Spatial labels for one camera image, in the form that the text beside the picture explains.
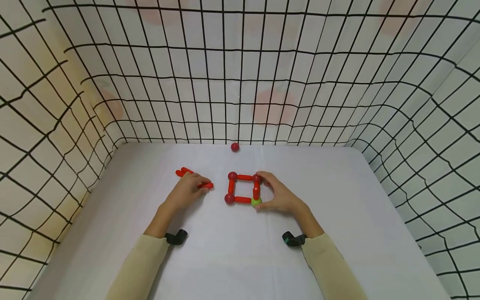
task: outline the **red magnetic ball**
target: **red magnetic ball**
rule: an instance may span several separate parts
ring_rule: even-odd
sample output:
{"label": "red magnetic ball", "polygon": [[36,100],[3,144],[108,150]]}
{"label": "red magnetic ball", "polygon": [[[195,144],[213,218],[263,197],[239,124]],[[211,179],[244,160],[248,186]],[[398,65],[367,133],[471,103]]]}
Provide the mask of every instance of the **red magnetic ball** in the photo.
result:
{"label": "red magnetic ball", "polygon": [[225,202],[227,204],[232,204],[235,202],[235,195],[234,194],[226,194],[225,195]]}
{"label": "red magnetic ball", "polygon": [[262,177],[255,174],[255,175],[252,176],[252,180],[253,180],[253,182],[261,183],[262,182]]}
{"label": "red magnetic ball", "polygon": [[240,145],[238,143],[233,143],[230,148],[232,149],[233,152],[237,152],[240,150]]}
{"label": "red magnetic ball", "polygon": [[230,172],[230,173],[228,174],[228,179],[229,179],[229,180],[237,180],[237,173],[235,173],[235,172]]}

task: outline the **square toy structure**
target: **square toy structure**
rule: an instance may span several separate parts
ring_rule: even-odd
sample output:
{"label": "square toy structure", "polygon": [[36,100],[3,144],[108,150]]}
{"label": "square toy structure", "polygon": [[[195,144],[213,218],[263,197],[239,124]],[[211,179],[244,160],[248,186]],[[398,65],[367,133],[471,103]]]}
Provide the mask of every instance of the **square toy structure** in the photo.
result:
{"label": "square toy structure", "polygon": [[[239,197],[235,196],[235,183],[237,180],[243,181],[253,181],[253,197]],[[228,194],[225,195],[225,202],[227,204],[233,204],[234,202],[237,203],[245,203],[245,204],[252,204],[253,207],[257,206],[258,204],[262,203],[262,199],[260,198],[260,183],[262,178],[258,175],[238,175],[235,172],[230,172],[228,174]]]}

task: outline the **person's right hand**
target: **person's right hand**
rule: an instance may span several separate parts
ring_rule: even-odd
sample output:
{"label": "person's right hand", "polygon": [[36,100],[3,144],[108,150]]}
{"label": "person's right hand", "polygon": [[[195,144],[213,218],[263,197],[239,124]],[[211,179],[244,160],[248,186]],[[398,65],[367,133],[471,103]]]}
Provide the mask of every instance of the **person's right hand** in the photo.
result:
{"label": "person's right hand", "polygon": [[280,180],[270,172],[258,171],[256,173],[267,181],[273,189],[274,197],[272,200],[258,204],[257,211],[264,209],[276,209],[282,212],[297,214],[308,206],[294,193],[292,193]]}

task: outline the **grid fabric wall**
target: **grid fabric wall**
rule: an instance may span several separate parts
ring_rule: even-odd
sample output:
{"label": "grid fabric wall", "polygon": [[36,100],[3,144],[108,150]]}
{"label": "grid fabric wall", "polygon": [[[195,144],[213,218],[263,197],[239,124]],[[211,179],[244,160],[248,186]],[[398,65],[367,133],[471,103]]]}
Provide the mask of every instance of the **grid fabric wall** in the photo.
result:
{"label": "grid fabric wall", "polygon": [[40,7],[0,2],[0,299],[25,299],[113,151]]}
{"label": "grid fabric wall", "polygon": [[[121,144],[233,141],[359,149],[450,296],[480,298],[479,13],[463,0],[1,3],[0,298],[31,290]],[[32,256],[37,236],[48,255]]]}

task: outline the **magnetic building toy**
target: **magnetic building toy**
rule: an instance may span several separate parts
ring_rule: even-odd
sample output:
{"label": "magnetic building toy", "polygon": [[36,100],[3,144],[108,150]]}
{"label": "magnetic building toy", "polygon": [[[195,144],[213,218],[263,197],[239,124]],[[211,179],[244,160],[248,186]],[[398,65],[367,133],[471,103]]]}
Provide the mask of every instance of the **magnetic building toy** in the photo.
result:
{"label": "magnetic building toy", "polygon": [[[237,180],[242,181],[253,181],[253,197],[239,197],[235,196],[235,183]],[[258,204],[262,203],[262,199],[260,198],[260,183],[262,182],[262,178],[258,175],[241,175],[235,172],[230,172],[228,174],[228,193],[225,195],[225,202],[227,204],[233,204],[234,202],[237,203],[245,203],[251,204],[253,207],[257,206]]]}
{"label": "magnetic building toy", "polygon": [[[183,175],[185,175],[185,173],[190,173],[190,174],[193,174],[195,172],[193,172],[192,170],[190,169],[187,169],[185,167],[182,167],[180,170],[176,170],[175,171],[175,174],[177,174],[178,177],[183,177]],[[200,184],[197,186],[197,188],[208,188],[208,189],[212,189],[214,186],[213,186],[213,183],[212,182],[209,182],[209,183],[204,183],[204,184]]]}

